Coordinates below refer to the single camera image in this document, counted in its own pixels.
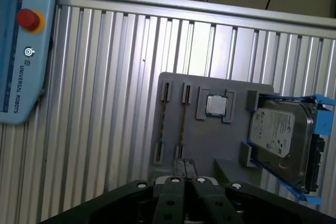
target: hard drive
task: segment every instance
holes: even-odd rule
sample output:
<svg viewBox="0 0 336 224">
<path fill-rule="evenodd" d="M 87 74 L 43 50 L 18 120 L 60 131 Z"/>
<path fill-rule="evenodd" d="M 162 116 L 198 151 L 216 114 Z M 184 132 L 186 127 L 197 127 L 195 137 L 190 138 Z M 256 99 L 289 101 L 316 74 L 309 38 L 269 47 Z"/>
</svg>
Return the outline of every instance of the hard drive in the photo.
<svg viewBox="0 0 336 224">
<path fill-rule="evenodd" d="M 314 134 L 318 105 L 259 100 L 250 124 L 251 158 L 293 188 L 316 191 L 324 140 Z"/>
</svg>

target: hard disk label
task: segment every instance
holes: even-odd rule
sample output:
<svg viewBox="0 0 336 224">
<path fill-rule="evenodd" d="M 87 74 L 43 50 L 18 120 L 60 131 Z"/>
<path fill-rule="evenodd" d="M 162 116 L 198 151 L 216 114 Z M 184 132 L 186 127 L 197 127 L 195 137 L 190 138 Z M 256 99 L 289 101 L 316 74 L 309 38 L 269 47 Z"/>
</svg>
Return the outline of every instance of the hard disk label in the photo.
<svg viewBox="0 0 336 224">
<path fill-rule="evenodd" d="M 295 116 L 289 112 L 258 109 L 252 118 L 250 141 L 279 157 L 290 150 Z"/>
</svg>

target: emergency stop button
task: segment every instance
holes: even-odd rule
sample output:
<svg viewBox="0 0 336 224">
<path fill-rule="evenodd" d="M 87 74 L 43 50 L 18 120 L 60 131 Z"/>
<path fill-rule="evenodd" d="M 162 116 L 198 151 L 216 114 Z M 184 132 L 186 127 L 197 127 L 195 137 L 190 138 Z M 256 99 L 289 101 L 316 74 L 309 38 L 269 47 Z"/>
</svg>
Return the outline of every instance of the emergency stop button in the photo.
<svg viewBox="0 0 336 224">
<path fill-rule="evenodd" d="M 30 9 L 19 10 L 16 14 L 16 21 L 21 27 L 29 31 L 36 30 L 40 25 L 39 16 Z"/>
</svg>

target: corrugated metal wall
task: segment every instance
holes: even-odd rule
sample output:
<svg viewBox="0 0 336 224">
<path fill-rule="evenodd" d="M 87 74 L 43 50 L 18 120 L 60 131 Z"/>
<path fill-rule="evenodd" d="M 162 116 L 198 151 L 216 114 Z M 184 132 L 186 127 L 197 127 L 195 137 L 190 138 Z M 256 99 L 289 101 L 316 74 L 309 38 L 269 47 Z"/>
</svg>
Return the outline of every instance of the corrugated metal wall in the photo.
<svg viewBox="0 0 336 224">
<path fill-rule="evenodd" d="M 336 98 L 336 34 L 330 34 L 276 20 L 58 0 L 45 95 L 25 125 L 0 125 L 0 223 L 36 223 L 146 179 L 163 71 Z M 336 214 L 335 141 L 334 128 L 317 192 L 318 210 L 329 215 Z M 267 172 L 261 186 L 294 200 Z"/>
</svg>

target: gray fixture plate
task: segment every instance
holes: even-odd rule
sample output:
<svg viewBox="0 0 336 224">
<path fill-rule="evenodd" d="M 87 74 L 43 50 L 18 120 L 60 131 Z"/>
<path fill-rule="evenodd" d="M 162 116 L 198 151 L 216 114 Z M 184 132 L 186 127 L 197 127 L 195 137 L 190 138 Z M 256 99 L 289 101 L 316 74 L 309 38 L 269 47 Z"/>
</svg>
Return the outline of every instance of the gray fixture plate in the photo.
<svg viewBox="0 0 336 224">
<path fill-rule="evenodd" d="M 164 115 L 161 159 L 156 160 L 157 143 L 160 140 L 163 121 L 165 84 L 169 83 Z M 190 85 L 189 104 L 186 110 L 183 133 L 183 158 L 192 158 L 199 175 L 217 177 L 214 159 L 228 161 L 236 173 L 243 171 L 239 163 L 240 144 L 249 133 L 251 113 L 246 110 L 247 92 L 273 93 L 273 87 L 265 84 L 231 81 L 174 73 L 162 73 L 159 77 L 153 125 L 150 175 L 172 174 L 173 159 L 180 140 L 186 85 Z M 206 115 L 208 94 L 228 97 L 225 117 Z M 260 177 L 258 168 L 255 176 Z"/>
</svg>

